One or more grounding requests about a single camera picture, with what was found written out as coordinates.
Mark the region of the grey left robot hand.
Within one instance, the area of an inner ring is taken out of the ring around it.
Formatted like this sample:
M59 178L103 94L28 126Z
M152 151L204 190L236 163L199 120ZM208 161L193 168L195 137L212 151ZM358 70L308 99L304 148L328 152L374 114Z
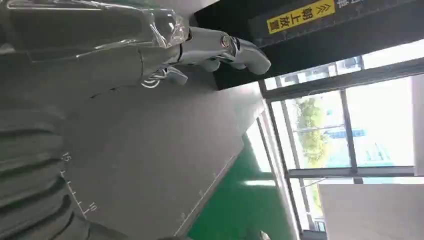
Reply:
M222 63L263 75L252 42L190 25L174 9L137 0L3 0L0 117L62 115L110 89L185 83L177 66Z

